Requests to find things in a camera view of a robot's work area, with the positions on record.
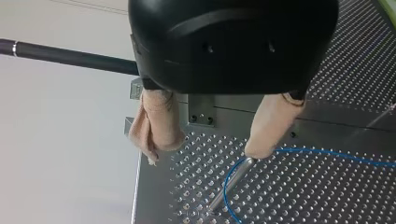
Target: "beige finger pad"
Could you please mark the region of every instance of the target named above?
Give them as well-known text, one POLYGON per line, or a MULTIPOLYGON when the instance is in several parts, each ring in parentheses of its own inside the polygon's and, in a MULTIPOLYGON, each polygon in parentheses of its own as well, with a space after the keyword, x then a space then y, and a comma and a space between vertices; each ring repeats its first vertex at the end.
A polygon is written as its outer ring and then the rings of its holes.
POLYGON ((144 91, 143 106, 151 124, 152 142, 159 150, 176 150, 184 141, 177 98, 169 91, 144 91))
POLYGON ((303 108, 304 101, 293 100, 288 93, 265 95, 251 125, 247 157, 269 157, 303 108))
POLYGON ((158 161, 156 150, 176 150, 183 143, 178 117, 178 103, 172 92, 143 90, 130 139, 149 159, 158 161))

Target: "metal tube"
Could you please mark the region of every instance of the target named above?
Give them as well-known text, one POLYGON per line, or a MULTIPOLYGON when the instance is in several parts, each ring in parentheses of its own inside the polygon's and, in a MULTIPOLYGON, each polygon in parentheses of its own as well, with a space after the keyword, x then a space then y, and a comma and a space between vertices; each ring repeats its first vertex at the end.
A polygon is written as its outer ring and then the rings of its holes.
MULTIPOLYGON (((246 158, 238 167, 238 169, 235 171, 233 176, 230 178, 230 181, 228 182, 228 185, 226 187, 225 193, 228 195, 228 192, 236 187, 236 185, 239 183, 239 180, 241 180, 245 174, 250 170, 251 167, 253 167, 254 164, 256 164, 257 160, 253 158, 246 158)), ((213 200, 213 202, 209 205, 208 210, 209 212, 213 212, 216 210, 216 208, 219 207, 221 202, 223 201, 223 192, 222 190, 219 192, 219 194, 216 196, 216 198, 213 200)))
POLYGON ((134 61, 15 40, 0 39, 0 54, 139 76, 134 61))

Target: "white wall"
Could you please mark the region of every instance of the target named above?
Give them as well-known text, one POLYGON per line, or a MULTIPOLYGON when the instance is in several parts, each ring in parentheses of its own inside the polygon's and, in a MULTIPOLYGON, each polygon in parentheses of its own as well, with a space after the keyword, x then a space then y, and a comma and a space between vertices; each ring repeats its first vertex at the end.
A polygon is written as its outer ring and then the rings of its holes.
MULTIPOLYGON (((1 0, 0 38, 133 58, 127 16, 1 0)), ((131 223, 133 77, 0 55, 0 223, 131 223)))

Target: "perforated table surface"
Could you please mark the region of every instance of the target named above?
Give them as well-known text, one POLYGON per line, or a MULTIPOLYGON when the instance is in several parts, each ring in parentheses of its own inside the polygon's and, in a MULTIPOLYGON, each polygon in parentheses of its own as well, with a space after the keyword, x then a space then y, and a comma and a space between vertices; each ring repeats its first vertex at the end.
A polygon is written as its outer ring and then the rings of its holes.
MULTIPOLYGON (((337 30, 306 109, 279 147, 396 161, 395 34, 376 1, 340 1, 337 30)), ((206 207, 243 156, 261 99, 217 96, 216 128, 205 128, 187 125, 180 96, 185 145, 162 153, 157 166, 142 156, 134 223, 235 223, 223 205, 214 214, 206 207)), ((229 199, 243 223, 396 223, 395 169, 327 153, 275 153, 259 161, 229 199)))

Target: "blue cable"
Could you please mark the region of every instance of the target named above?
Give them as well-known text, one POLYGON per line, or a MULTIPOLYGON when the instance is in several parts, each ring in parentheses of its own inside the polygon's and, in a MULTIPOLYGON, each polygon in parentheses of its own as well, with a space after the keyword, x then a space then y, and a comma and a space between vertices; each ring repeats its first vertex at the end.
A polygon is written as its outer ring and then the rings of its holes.
MULTIPOLYGON (((370 160, 366 160, 366 159, 362 159, 362 158, 358 158, 355 156, 351 156, 351 155, 347 155, 345 153, 340 153, 340 152, 333 152, 330 150, 322 150, 322 149, 308 149, 308 148, 298 148, 298 147, 284 147, 281 149, 276 149, 276 152, 315 152, 315 153, 323 153, 323 154, 330 154, 330 155, 334 155, 337 157, 341 157, 341 158, 347 158, 353 161, 359 161, 359 162, 363 162, 363 163, 367 163, 367 164, 371 164, 374 166, 390 166, 390 167, 396 167, 396 162, 390 162, 390 161, 370 161, 370 160)), ((231 174, 233 173, 233 171, 239 166, 239 164, 242 163, 242 161, 244 161, 246 158, 242 158, 240 159, 230 170, 230 172, 227 174, 227 176, 225 177, 224 180, 224 187, 223 187, 223 199, 224 199, 224 203, 225 206, 227 207, 228 212, 230 213, 230 215, 233 217, 233 219, 237 222, 237 223, 242 223, 242 220, 239 219, 236 214, 233 212, 233 210, 231 209, 230 204, 228 203, 227 200, 227 194, 225 193, 226 191, 226 187, 228 184, 228 181, 231 177, 231 174)))

